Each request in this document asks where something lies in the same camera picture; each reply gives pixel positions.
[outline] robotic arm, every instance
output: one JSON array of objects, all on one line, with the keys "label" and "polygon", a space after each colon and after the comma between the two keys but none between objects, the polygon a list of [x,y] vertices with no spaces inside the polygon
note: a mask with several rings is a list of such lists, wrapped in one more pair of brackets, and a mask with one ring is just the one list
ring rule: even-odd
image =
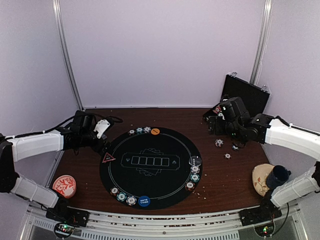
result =
[{"label": "robotic arm", "polygon": [[260,113],[250,118],[240,97],[222,101],[219,106],[225,118],[226,133],[242,144],[256,141],[283,146],[316,159],[314,167],[304,174],[267,192],[261,204],[265,208],[259,209],[261,214],[266,211],[263,218],[292,200],[320,191],[320,133],[289,124],[279,116]]},{"label": "robotic arm", "polygon": [[81,147],[91,147],[104,156],[109,147],[104,132],[114,124],[113,119],[102,119],[92,125],[96,119],[94,114],[82,111],[77,111],[72,118],[73,122],[67,127],[56,127],[48,132],[7,137],[0,134],[0,193],[12,193],[37,202],[55,219],[70,218],[68,201],[62,195],[15,172],[14,163],[43,153],[76,151]]}]

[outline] red patterned bowl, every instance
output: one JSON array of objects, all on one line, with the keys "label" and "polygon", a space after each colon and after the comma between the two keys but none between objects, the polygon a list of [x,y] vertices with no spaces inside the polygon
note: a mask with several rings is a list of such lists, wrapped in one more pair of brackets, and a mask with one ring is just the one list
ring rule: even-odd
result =
[{"label": "red patterned bowl", "polygon": [[52,188],[69,199],[76,193],[76,180],[70,175],[62,175],[54,181]]}]

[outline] red triangle marker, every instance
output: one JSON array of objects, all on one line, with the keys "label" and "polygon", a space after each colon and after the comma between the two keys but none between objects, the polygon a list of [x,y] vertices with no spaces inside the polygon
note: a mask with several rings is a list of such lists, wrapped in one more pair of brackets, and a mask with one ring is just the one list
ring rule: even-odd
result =
[{"label": "red triangle marker", "polygon": [[115,160],[115,158],[113,156],[111,156],[110,153],[107,152],[104,156],[102,163],[105,164],[105,163],[111,162],[113,160]]}]

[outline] poker chip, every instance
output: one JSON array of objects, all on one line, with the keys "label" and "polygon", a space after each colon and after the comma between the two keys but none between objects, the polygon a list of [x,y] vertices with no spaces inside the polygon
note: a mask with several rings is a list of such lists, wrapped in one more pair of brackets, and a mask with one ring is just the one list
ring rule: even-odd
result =
[{"label": "poker chip", "polygon": [[199,168],[198,166],[192,166],[192,167],[191,167],[191,172],[192,172],[193,174],[197,174],[197,173],[200,172],[200,168]]},{"label": "poker chip", "polygon": [[150,205],[150,203],[151,203],[151,201],[148,196],[141,196],[138,199],[138,204],[143,208],[148,207]]},{"label": "poker chip", "polygon": [[238,150],[239,150],[239,147],[237,147],[237,146],[234,145],[234,144],[232,144],[231,148],[232,148],[233,151],[238,151]]},{"label": "poker chip", "polygon": [[135,134],[135,130],[130,130],[130,131],[128,131],[128,134],[129,134],[129,136]]},{"label": "poker chip", "polygon": [[226,153],[226,154],[224,155],[224,158],[225,158],[225,159],[231,159],[231,155],[230,155],[229,153]]},{"label": "poker chip", "polygon": [[133,206],[137,203],[137,199],[134,197],[134,196],[129,196],[127,199],[126,199],[126,203],[129,205],[129,206]]},{"label": "poker chip", "polygon": [[216,106],[215,109],[213,110],[213,112],[214,112],[215,114],[220,113],[220,112],[221,112],[220,106],[219,106],[219,105]]},{"label": "poker chip", "polygon": [[146,127],[143,129],[143,131],[144,131],[146,134],[148,134],[148,133],[151,132],[151,127],[146,126]]},{"label": "poker chip", "polygon": [[160,133],[160,130],[159,130],[159,128],[152,128],[152,130],[151,130],[151,134],[152,135],[158,135]]},{"label": "poker chip", "polygon": [[224,141],[219,138],[219,139],[215,140],[214,144],[216,147],[221,148],[222,145],[224,144]]},{"label": "poker chip", "polygon": [[189,181],[186,183],[185,189],[192,192],[195,189],[195,184],[193,182]]},{"label": "poker chip", "polygon": [[120,192],[117,196],[116,196],[116,199],[119,201],[119,202],[123,202],[124,200],[126,200],[127,198],[127,195],[124,193],[124,192]]},{"label": "poker chip", "polygon": [[138,127],[135,131],[137,134],[142,134],[143,129],[142,129],[142,127]]},{"label": "poker chip", "polygon": [[118,193],[119,193],[119,189],[118,189],[117,187],[111,188],[110,194],[111,194],[112,196],[117,196]]},{"label": "poker chip", "polygon": [[189,158],[189,164],[191,166],[200,166],[202,163],[202,159],[199,156],[192,156]]},{"label": "poker chip", "polygon": [[190,179],[192,182],[197,183],[200,180],[200,176],[198,174],[192,174]]}]

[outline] brown wooden surface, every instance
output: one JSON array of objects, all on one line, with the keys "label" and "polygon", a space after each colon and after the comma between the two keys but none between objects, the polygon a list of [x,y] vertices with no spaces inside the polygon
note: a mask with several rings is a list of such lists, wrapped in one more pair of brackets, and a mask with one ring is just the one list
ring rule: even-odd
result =
[{"label": "brown wooden surface", "polygon": [[[203,108],[90,110],[104,116],[114,115],[124,119],[124,123],[115,124],[106,133],[109,141],[131,129],[152,126],[176,130],[197,146],[203,160],[201,180],[194,193],[174,206],[159,210],[141,210],[115,200],[100,180],[100,156],[89,147],[81,149],[78,156],[75,156],[72,150],[66,151],[53,179],[61,175],[73,176],[77,187],[76,194],[70,199],[70,205],[95,211],[180,215],[214,213],[258,205],[261,197],[253,187],[251,174],[256,165],[268,163],[261,145],[249,142],[246,148],[233,151],[228,137],[208,134],[208,125],[202,121],[202,115],[206,110]],[[224,140],[221,148],[215,146],[217,138]],[[224,158],[225,153],[231,154],[231,160]]]}]

